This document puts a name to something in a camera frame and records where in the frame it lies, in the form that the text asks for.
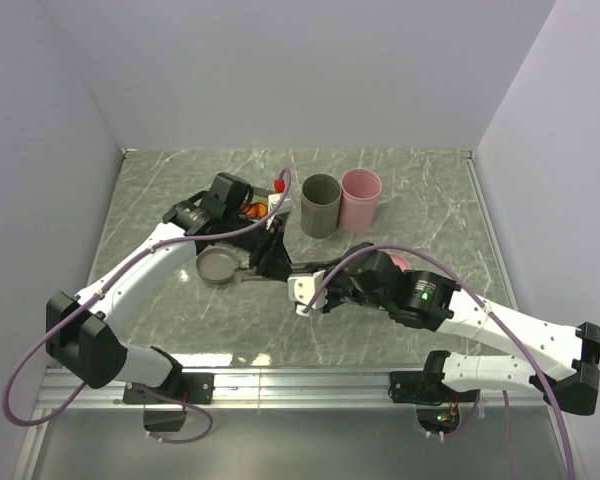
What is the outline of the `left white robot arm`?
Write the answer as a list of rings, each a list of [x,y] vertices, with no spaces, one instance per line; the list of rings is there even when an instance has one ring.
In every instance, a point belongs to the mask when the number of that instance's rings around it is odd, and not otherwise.
[[[280,239],[288,211],[291,172],[277,180],[285,189],[270,195],[266,215],[249,219],[244,204],[253,188],[222,172],[211,187],[173,205],[149,237],[100,280],[74,296],[63,292],[47,303],[46,351],[93,389],[113,380],[143,384],[160,402],[182,390],[181,364],[157,347],[119,340],[128,317],[152,289],[206,247],[224,242],[245,250],[253,266]]]

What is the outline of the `metal serving tongs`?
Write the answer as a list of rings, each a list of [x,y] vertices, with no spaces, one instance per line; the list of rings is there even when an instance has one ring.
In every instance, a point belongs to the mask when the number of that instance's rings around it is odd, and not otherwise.
[[[281,282],[286,283],[291,272],[286,270],[272,270],[259,272],[255,268],[237,268],[233,272],[234,283],[249,281]]]

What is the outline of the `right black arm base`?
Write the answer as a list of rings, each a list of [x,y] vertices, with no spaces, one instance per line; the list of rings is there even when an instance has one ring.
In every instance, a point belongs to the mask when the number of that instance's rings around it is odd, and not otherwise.
[[[418,426],[427,438],[444,440],[459,433],[479,411],[479,390],[456,392],[444,385],[438,374],[392,371],[387,393],[394,404],[416,407]]]

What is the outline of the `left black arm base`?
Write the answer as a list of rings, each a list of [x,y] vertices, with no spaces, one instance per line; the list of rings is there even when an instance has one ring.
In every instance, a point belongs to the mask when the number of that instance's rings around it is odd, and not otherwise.
[[[204,406],[212,402],[214,380],[212,373],[194,372],[179,373],[159,387],[130,383],[123,393],[122,404],[143,407],[143,426],[156,440],[174,444],[197,441],[213,428],[213,417]],[[163,437],[163,434],[179,433],[193,413],[199,413],[207,420],[201,433],[182,440]]]

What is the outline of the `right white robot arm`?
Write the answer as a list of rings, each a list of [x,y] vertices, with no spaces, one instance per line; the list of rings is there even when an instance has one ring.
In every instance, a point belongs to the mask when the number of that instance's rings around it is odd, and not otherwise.
[[[590,416],[600,381],[600,327],[539,320],[470,294],[457,281],[399,267],[369,243],[330,263],[297,267],[287,279],[300,315],[348,303],[386,313],[412,329],[455,335],[498,350],[475,356],[434,350],[419,371],[390,375],[395,403],[469,402],[480,390],[539,392],[561,411]]]

